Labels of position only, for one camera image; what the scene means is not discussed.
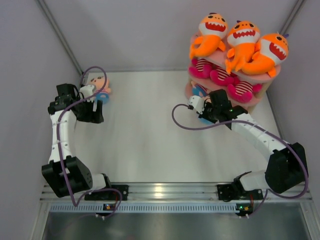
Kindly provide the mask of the panda plush yellow glasses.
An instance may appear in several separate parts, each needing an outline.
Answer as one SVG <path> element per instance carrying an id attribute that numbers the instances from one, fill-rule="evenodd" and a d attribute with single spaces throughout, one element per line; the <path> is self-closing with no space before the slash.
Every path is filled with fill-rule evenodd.
<path id="1" fill-rule="evenodd" d="M 240 81 L 237 75 L 233 73 L 227 73 L 222 67 L 217 67 L 216 69 L 212 70 L 209 74 L 209 77 L 213 83 L 223 87 L 237 84 Z"/>
<path id="2" fill-rule="evenodd" d="M 252 100 L 255 93 L 262 89 L 262 84 L 252 85 L 247 81 L 239 81 L 227 86 L 227 94 L 233 100 L 240 103 L 248 103 Z"/>

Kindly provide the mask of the orange shark plush purple fin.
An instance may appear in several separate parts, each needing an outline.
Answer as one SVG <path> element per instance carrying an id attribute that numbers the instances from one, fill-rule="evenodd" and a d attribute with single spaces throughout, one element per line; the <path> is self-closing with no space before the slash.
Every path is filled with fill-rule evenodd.
<path id="1" fill-rule="evenodd" d="M 279 66 L 289 55 L 289 34 L 268 33 L 255 44 L 251 62 L 245 63 L 241 71 L 246 75 L 268 74 L 270 78 L 277 75 Z"/>

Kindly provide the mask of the orange shark plush back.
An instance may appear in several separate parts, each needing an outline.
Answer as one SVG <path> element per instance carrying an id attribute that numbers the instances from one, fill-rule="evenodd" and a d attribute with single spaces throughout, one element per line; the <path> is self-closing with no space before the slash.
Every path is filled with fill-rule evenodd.
<path id="1" fill-rule="evenodd" d="M 224 52 L 228 29 L 228 23 L 221 14 L 211 12 L 205 16 L 198 25 L 199 35 L 190 44 L 189 58 L 205 58 L 216 50 Z"/>

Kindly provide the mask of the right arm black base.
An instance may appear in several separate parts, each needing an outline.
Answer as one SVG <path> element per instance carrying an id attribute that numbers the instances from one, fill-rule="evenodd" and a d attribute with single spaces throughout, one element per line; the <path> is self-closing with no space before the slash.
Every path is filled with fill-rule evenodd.
<path id="1" fill-rule="evenodd" d="M 260 189 L 244 190 L 242 186 L 235 183 L 218 184 L 217 185 L 218 199 L 224 202 L 233 200 L 262 200 L 264 195 Z"/>

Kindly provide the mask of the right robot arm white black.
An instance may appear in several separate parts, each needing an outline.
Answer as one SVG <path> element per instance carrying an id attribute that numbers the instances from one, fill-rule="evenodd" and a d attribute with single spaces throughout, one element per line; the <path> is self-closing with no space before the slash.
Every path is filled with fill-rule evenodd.
<path id="1" fill-rule="evenodd" d="M 189 104 L 195 108 L 199 118 L 215 125 L 225 125 L 241 135 L 267 161 L 265 170 L 239 176 L 239 182 L 233 186 L 238 198 L 244 199 L 257 189 L 282 194 L 307 181 L 304 147 L 297 142 L 290 144 L 264 129 L 245 108 L 233 106 L 225 90 L 212 91 L 207 97 L 192 96 Z"/>

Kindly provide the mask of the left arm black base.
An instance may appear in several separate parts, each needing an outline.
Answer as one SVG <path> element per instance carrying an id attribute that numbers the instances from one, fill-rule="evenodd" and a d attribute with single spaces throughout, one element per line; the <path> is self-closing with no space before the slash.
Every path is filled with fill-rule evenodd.
<path id="1" fill-rule="evenodd" d="M 111 186 L 111 188 L 116 189 L 121 193 L 123 201 L 128 200 L 129 185 L 127 185 L 127 184 L 113 184 Z M 100 192 L 94 192 L 91 194 L 87 194 L 84 197 L 84 200 L 85 201 L 119 201 L 120 194 L 115 190 L 100 191 Z"/>

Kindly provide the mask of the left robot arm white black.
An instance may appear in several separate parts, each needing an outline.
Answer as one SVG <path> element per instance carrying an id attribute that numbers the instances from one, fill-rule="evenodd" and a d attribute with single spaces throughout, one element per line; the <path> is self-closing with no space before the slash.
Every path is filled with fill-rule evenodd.
<path id="1" fill-rule="evenodd" d="M 103 102 L 96 99 L 95 85 L 77 89 L 64 83 L 56 87 L 58 95 L 47 108 L 52 124 L 51 153 L 42 176 L 59 198 L 70 194 L 95 191 L 102 200 L 113 194 L 110 180 L 104 173 L 93 174 L 76 156 L 75 129 L 78 122 L 100 124 L 104 121 Z"/>

